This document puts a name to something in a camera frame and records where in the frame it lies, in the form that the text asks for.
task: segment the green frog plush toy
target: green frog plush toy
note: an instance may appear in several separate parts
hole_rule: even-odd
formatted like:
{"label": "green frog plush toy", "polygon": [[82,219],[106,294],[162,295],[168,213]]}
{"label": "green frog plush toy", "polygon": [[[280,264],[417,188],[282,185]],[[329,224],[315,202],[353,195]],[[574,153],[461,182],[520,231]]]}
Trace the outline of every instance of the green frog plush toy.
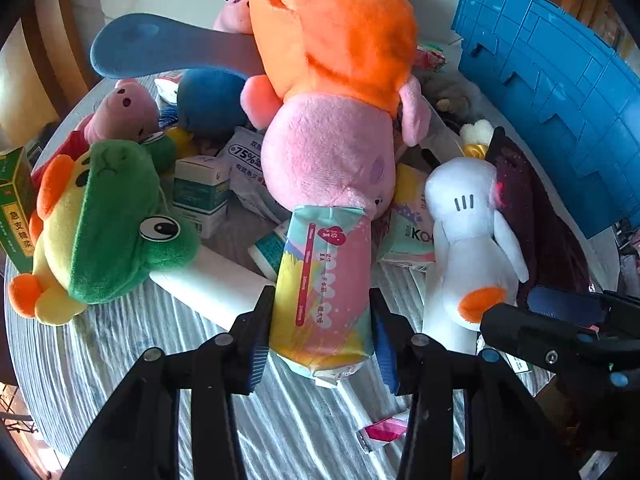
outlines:
{"label": "green frog plush toy", "polygon": [[8,293],[19,314],[50,325],[126,294],[151,270],[188,264],[199,245],[169,209],[149,152],[131,140],[96,142],[76,161],[56,156],[30,231],[33,273],[12,279]]}

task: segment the red heart logo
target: red heart logo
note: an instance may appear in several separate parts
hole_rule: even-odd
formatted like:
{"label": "red heart logo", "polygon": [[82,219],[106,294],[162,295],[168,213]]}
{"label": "red heart logo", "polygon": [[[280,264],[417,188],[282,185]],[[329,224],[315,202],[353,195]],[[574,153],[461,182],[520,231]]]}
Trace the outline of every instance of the red heart logo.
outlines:
{"label": "red heart logo", "polygon": [[331,245],[341,246],[347,241],[347,235],[344,234],[341,227],[334,225],[333,227],[323,228],[318,231],[318,236]]}

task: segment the blue plastic panel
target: blue plastic panel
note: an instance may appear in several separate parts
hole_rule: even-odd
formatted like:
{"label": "blue plastic panel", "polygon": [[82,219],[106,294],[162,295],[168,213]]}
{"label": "blue plastic panel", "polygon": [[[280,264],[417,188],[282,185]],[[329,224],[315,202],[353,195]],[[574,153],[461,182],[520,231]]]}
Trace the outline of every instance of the blue plastic panel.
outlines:
{"label": "blue plastic panel", "polygon": [[613,49],[547,0],[460,0],[452,28],[584,235],[640,226],[640,82]]}

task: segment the white goose plush toy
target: white goose plush toy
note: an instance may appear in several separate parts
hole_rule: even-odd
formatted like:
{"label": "white goose plush toy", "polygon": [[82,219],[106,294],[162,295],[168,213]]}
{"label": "white goose plush toy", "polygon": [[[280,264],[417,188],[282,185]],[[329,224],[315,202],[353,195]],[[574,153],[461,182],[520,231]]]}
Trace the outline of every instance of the white goose plush toy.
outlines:
{"label": "white goose plush toy", "polygon": [[518,280],[529,279],[520,244],[502,214],[495,166],[460,157],[439,166],[425,184],[445,311],[479,330],[497,303],[515,304]]}

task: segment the blue shoehorn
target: blue shoehorn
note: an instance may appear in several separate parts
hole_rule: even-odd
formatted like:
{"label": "blue shoehorn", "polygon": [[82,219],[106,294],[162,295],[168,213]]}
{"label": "blue shoehorn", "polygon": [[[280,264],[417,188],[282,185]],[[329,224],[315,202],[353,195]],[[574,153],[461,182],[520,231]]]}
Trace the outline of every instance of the blue shoehorn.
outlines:
{"label": "blue shoehorn", "polygon": [[91,64],[112,79],[185,68],[217,68],[245,79],[264,74],[253,36],[154,14],[126,14],[105,26],[91,46]]}

